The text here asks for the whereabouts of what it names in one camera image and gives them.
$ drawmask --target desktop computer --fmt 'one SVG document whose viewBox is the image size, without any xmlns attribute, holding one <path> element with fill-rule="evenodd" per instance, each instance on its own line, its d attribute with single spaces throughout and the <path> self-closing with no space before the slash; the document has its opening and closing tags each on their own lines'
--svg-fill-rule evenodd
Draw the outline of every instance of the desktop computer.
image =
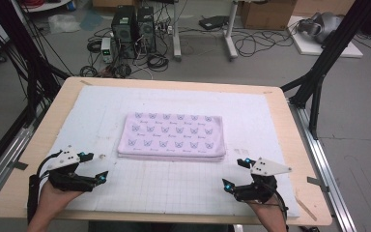
<svg viewBox="0 0 371 232">
<path fill-rule="evenodd" d="M 141 52 L 156 52 L 156 33 L 153 7 L 141 7 L 137 11 Z"/>
<path fill-rule="evenodd" d="M 134 6 L 118 6 L 111 22 L 111 29 L 118 55 L 122 58 L 136 58 L 139 35 Z"/>
</svg>

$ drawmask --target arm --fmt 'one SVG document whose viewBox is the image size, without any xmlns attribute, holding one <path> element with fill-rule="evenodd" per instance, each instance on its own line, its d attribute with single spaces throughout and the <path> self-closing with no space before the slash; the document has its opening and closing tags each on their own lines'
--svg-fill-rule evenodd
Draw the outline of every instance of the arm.
<svg viewBox="0 0 371 232">
<path fill-rule="evenodd" d="M 81 195 L 81 191 L 61 191 L 50 182 L 44 183 L 38 209 L 28 225 L 27 232 L 44 232 L 49 223 L 61 213 L 69 202 Z"/>
<path fill-rule="evenodd" d="M 286 232 L 284 216 L 278 206 L 278 200 L 275 195 L 265 204 L 255 202 L 246 202 L 255 212 L 261 223 L 269 232 Z"/>
</svg>

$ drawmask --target black strap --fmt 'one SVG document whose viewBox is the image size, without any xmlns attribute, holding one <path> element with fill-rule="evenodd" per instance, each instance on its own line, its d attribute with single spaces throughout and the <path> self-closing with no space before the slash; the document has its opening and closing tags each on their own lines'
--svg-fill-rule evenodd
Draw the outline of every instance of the black strap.
<svg viewBox="0 0 371 232">
<path fill-rule="evenodd" d="M 28 224 L 31 222 L 36 210 L 38 209 L 39 200 L 39 176 L 32 175 L 29 177 L 29 197 L 28 197 Z"/>
</svg>

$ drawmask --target white mat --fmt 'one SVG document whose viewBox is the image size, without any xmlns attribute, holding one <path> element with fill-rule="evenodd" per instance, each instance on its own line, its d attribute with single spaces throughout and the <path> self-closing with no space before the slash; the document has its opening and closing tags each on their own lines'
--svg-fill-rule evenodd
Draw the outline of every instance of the white mat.
<svg viewBox="0 0 371 232">
<path fill-rule="evenodd" d="M 145 161 L 119 158 L 125 117 L 129 112 L 166 112 L 222 117 L 226 156 L 222 162 Z M 221 179 L 248 185 L 249 170 L 237 159 L 264 157 L 284 163 L 268 109 L 260 95 L 86 86 L 61 128 L 51 154 L 72 145 L 93 152 L 76 173 L 95 176 L 109 171 L 107 182 L 85 193 L 69 209 L 252 216 L 245 204 L 223 190 Z M 298 217 L 289 175 L 276 177 L 278 190 Z"/>
<path fill-rule="evenodd" d="M 300 21 L 301 19 L 304 19 L 304 17 L 301 16 L 291 16 L 291 19 L 288 22 L 288 26 Z M 288 28 L 288 32 L 291 33 L 292 27 Z M 301 55 L 320 55 L 322 53 L 321 45 L 319 43 L 316 43 L 316 41 L 308 36 L 306 32 L 297 32 L 295 34 L 296 29 L 293 31 L 293 38 L 295 45 L 297 46 L 298 51 Z M 361 58 L 363 54 L 360 52 L 355 45 L 350 42 L 348 46 L 343 50 L 340 57 L 349 57 L 349 58 Z"/>
</svg>

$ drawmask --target gray floor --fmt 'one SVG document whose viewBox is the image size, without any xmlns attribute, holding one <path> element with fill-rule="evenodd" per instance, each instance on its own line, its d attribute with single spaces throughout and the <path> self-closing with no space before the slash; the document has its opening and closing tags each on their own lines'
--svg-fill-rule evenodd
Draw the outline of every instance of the gray floor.
<svg viewBox="0 0 371 232">
<path fill-rule="evenodd" d="M 198 28 L 196 21 L 204 14 L 190 4 L 181 18 L 182 26 Z M 44 20 L 49 15 L 75 15 L 81 22 L 87 10 L 73 13 L 64 9 L 34 14 Z M 99 29 L 108 27 L 103 19 L 93 30 L 47 35 L 47 39 L 73 73 L 87 65 L 87 39 Z M 239 57 L 229 62 L 225 44 L 219 34 L 182 34 L 182 62 L 174 61 L 172 50 L 167 54 L 169 69 L 152 72 L 155 80 L 230 83 L 241 85 L 282 86 L 307 73 L 317 57 L 299 55 L 294 45 L 275 46 L 252 57 Z M 321 100 L 318 134 L 337 185 L 358 231 L 371 231 L 371 48 L 356 41 L 362 59 L 340 58 L 328 73 Z M 54 53 L 51 63 L 63 69 Z M 132 78 L 150 79 L 147 72 Z M 286 93 L 287 97 L 294 91 Z M 0 63 L 0 138 L 26 105 L 24 95 L 10 62 Z M 86 221 L 55 221 L 50 231 L 85 231 Z M 24 231 L 24 219 L 1 219 L 0 231 Z M 336 223 L 320 227 L 321 231 L 339 231 Z M 264 231 L 260 226 L 245 226 L 244 231 Z M 293 226 L 292 231 L 299 231 Z"/>
</svg>

